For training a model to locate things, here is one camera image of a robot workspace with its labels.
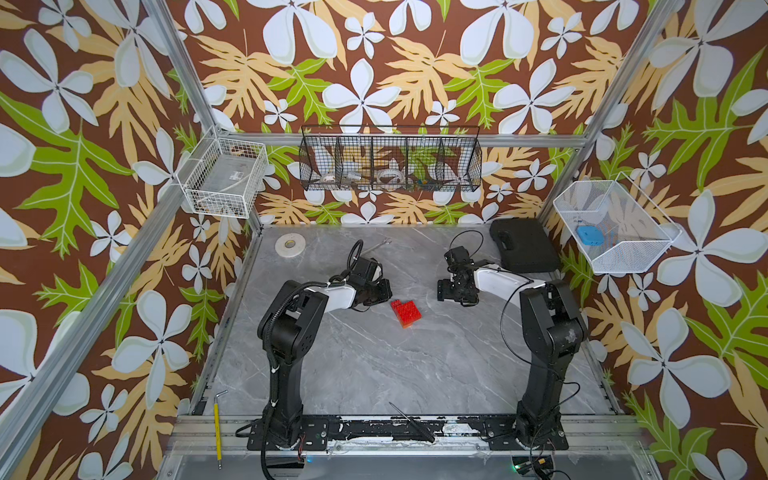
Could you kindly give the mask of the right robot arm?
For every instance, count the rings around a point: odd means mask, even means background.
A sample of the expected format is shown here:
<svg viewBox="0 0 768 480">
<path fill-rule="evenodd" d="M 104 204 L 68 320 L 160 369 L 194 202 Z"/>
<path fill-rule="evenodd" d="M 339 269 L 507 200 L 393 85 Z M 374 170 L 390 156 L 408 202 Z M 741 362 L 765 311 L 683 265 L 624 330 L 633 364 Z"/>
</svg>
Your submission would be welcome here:
<svg viewBox="0 0 768 480">
<path fill-rule="evenodd" d="M 524 447 L 566 449 L 560 435 L 561 393 L 566 373 L 586 339 L 587 328 L 573 293 L 563 281 L 514 274 L 488 260 L 475 261 L 463 247 L 445 254 L 450 277 L 437 282 L 437 299 L 474 307 L 482 292 L 519 308 L 530 358 L 526 390 L 518 401 L 513 436 Z"/>
</svg>

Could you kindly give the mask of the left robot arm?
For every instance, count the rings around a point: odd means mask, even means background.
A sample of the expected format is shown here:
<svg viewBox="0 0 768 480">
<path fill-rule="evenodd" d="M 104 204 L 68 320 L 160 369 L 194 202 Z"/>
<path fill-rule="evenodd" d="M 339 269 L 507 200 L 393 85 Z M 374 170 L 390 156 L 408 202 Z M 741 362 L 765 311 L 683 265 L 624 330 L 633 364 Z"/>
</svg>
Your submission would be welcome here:
<svg viewBox="0 0 768 480">
<path fill-rule="evenodd" d="M 270 367 L 269 395 L 263 412 L 266 440 L 292 447 L 300 436 L 303 358 L 313 346 L 325 314 L 366 309 L 392 297 L 382 264 L 359 257 L 325 282 L 287 281 L 268 307 L 258 328 Z"/>
</svg>

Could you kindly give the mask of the red long lego brick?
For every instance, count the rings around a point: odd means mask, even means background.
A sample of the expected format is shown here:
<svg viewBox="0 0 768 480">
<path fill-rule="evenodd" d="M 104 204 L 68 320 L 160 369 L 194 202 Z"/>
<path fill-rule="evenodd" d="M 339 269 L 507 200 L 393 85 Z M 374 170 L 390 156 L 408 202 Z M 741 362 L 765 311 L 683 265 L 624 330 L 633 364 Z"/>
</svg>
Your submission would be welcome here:
<svg viewBox="0 0 768 480">
<path fill-rule="evenodd" d="M 392 310 L 395 313 L 396 318 L 400 322 L 400 316 L 407 311 L 419 311 L 413 301 L 402 302 L 400 300 L 394 300 L 390 303 Z"/>
</svg>

